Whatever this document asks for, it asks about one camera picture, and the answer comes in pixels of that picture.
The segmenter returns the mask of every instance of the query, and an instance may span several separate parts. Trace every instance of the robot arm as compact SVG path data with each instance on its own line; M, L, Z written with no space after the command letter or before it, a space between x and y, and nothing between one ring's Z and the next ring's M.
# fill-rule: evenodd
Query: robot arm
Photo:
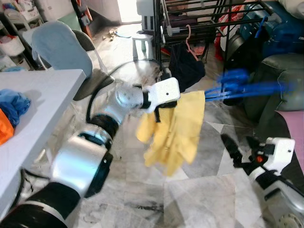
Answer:
M10 212L0 228L73 227L81 200L102 189L113 159L109 151L125 116L135 108L152 112L179 97L176 78L143 89L122 84L90 122L60 148L49 184Z
M264 199L278 228L304 227L304 196L292 183L281 176L293 156L295 141L287 138L268 138L259 143L247 138L251 153L242 156L238 146L228 135L222 141L233 159L234 167L243 168L251 180L264 190Z

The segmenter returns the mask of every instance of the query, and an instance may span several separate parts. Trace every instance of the black metal rack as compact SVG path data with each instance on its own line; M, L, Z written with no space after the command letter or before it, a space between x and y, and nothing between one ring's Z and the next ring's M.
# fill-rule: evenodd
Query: black metal rack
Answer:
M211 6L204 6L203 3L206 2L216 2ZM188 36L188 28L186 26L182 27L172 27L171 23L175 21L181 21L185 19L198 19L211 17L210 20L206 20L204 22L198 22L195 25L191 26L191 39L190 42L198 42L205 41L206 48L205 51L208 53L208 46L210 42L213 42L215 37L229 37L229 33L231 31L230 26L236 26L240 24L247 23L257 23L261 22L262 18L257 19L248 19L248 20L238 20L231 21L231 14L235 14L236 12L231 12L232 7L239 5L257 5L259 4L261 8L259 9L246 9L242 11L238 11L238 13L244 13L244 15L253 11L266 10L270 15L273 14L271 9L264 3L262 0L243 2L243 3L232 3L232 0L229 0L229 4L225 4L225 0L199 0L199 1L185 1L185 0L153 0L154 3L154 37L155 37L155 49L156 49L156 59L159 61L160 65L162 62L168 61L168 59L162 59L161 55L161 46L162 44L173 45L182 42ZM191 5L196 3L202 3L201 7L182 9L171 11L168 10L167 7L176 7L176 6L184 6ZM186 18L180 19L170 19L169 15L171 14L179 14L190 11L198 11L198 10L210 10L213 9L213 13L197 15L197 16L187 16ZM228 22L218 22L218 19L222 15L228 14ZM220 27L227 26L227 34L224 34ZM228 49L229 39L226 41L226 50ZM227 51L225 52L224 61L227 60Z

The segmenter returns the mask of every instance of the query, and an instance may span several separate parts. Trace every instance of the plastic stool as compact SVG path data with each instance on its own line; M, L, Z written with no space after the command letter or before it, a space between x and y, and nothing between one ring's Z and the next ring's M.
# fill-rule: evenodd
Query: plastic stool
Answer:
M146 34L136 34L132 36L133 40L133 59L138 60L136 41L140 40L142 42L142 52L146 52L146 41L148 42L148 58L153 58L153 48L152 48L153 36Z

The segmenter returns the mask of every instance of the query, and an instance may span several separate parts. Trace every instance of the blue rag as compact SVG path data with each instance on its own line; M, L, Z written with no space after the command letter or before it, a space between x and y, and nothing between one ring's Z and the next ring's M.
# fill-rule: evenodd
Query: blue rag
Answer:
M10 89L0 90L0 109L13 127L19 124L20 116L27 112L29 106L30 100L22 93Z

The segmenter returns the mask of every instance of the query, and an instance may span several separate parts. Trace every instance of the pink hanger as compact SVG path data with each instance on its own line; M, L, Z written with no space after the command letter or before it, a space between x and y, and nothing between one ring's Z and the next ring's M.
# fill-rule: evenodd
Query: pink hanger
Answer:
M188 39L190 39L190 37L191 37L191 27L190 27L190 25L186 25L186 27L189 29L189 35L186 38L186 45L188 47L187 51L190 52L193 55L193 57L195 58L196 61L198 61L199 59L196 57L195 53L191 50L191 48L190 48L190 46L188 44Z

